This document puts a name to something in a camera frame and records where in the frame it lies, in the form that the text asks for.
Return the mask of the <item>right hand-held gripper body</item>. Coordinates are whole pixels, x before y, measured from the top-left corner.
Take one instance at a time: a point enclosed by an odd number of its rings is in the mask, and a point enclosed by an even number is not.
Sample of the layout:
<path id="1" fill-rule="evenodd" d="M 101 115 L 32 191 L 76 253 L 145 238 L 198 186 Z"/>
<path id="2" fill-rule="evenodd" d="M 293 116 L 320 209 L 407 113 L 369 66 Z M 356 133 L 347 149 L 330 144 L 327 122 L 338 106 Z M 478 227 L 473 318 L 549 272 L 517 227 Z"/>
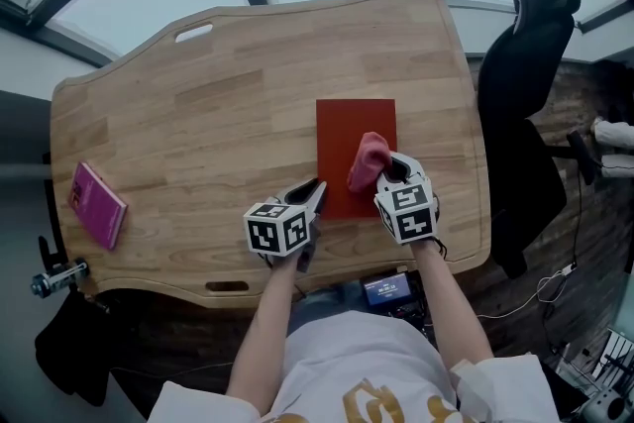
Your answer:
<path id="1" fill-rule="evenodd" d="M 437 235 L 439 205 L 429 177 L 417 184 L 376 189 L 373 202 L 383 225 L 398 245 Z"/>

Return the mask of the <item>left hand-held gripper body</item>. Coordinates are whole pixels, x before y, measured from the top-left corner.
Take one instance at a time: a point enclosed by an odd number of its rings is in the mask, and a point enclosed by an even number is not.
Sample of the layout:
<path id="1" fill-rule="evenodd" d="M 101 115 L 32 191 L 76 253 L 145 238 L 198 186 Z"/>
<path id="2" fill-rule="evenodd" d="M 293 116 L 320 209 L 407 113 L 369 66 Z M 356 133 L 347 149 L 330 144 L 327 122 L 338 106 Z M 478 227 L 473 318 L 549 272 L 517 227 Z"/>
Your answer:
<path id="1" fill-rule="evenodd" d="M 297 269 L 306 273 L 318 238 L 317 221 L 307 206 L 256 203 L 243 216 L 250 252 L 276 258 L 299 254 Z"/>

